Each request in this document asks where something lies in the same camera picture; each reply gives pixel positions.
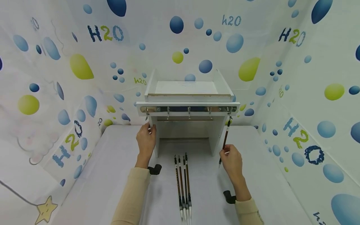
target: hand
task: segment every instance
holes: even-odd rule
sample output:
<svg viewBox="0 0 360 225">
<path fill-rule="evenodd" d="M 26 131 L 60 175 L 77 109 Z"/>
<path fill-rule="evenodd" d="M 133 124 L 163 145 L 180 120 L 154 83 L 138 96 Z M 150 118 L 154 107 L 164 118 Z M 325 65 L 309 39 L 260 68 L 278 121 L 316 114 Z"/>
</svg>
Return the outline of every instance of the hand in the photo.
<svg viewBox="0 0 360 225">
<path fill-rule="evenodd" d="M 149 122 L 147 122 L 141 126 L 136 135 L 136 140 L 139 146 L 139 154 L 135 167 L 147 169 L 151 155 L 153 154 L 156 142 L 156 126 L 153 125 L 150 131 L 148 130 L 149 127 Z"/>
</svg>

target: beige sleeve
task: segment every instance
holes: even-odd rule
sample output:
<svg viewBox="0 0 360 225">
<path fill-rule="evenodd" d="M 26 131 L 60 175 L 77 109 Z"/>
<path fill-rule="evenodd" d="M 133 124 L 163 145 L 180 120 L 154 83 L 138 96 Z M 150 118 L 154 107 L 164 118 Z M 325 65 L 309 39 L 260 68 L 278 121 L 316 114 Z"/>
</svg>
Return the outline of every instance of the beige sleeve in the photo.
<svg viewBox="0 0 360 225">
<path fill-rule="evenodd" d="M 238 214 L 240 225 L 264 224 L 253 198 L 244 202 L 236 201 L 235 209 Z"/>
<path fill-rule="evenodd" d="M 117 204 L 111 225 L 138 225 L 150 183 L 150 172 L 144 168 L 132 168 L 125 189 Z"/>
</svg>

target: white table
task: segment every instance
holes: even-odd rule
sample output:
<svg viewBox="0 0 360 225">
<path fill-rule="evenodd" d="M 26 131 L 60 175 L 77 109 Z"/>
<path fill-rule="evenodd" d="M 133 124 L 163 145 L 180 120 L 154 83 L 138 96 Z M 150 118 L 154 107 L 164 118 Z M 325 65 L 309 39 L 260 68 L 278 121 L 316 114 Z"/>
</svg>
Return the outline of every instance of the white table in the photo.
<svg viewBox="0 0 360 225">
<path fill-rule="evenodd" d="M 105 130 L 53 224 L 110 224 L 129 170 L 136 162 L 135 135 L 139 128 L 114 125 Z M 311 224 L 254 127 L 231 126 L 227 143 L 234 144 L 243 156 L 243 173 L 265 224 Z M 238 224 L 234 205 L 227 204 L 223 195 L 225 190 L 234 195 L 234 190 L 224 168 L 218 169 L 219 157 L 211 156 L 205 140 L 161 144 L 159 158 L 153 156 L 150 166 L 158 163 L 162 170 L 151 177 L 140 224 L 181 224 L 174 155 L 182 159 L 185 152 L 189 158 L 192 224 Z"/>
</svg>

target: yellow star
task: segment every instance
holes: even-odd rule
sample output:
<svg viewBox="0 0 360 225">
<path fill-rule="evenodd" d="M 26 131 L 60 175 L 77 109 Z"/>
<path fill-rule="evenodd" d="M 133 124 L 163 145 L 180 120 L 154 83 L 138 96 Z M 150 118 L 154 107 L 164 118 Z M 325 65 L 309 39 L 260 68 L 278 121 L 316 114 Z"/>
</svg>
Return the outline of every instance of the yellow star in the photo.
<svg viewBox="0 0 360 225">
<path fill-rule="evenodd" d="M 58 204 L 53 204 L 51 195 L 48 197 L 44 204 L 37 205 L 37 210 L 39 211 L 39 216 L 35 224 L 40 223 L 45 220 L 47 223 L 50 221 L 51 213 L 57 208 Z"/>
</svg>

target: sweater cuff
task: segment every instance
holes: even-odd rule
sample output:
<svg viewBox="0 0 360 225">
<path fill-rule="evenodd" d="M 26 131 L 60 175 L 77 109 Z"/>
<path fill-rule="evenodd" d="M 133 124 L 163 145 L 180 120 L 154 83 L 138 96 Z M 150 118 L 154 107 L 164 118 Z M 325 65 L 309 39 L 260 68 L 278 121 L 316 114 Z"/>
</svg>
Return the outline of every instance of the sweater cuff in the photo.
<svg viewBox="0 0 360 225">
<path fill-rule="evenodd" d="M 244 202 L 235 201 L 235 208 L 238 214 L 247 214 L 258 211 L 255 200 L 253 198 Z"/>
</svg>

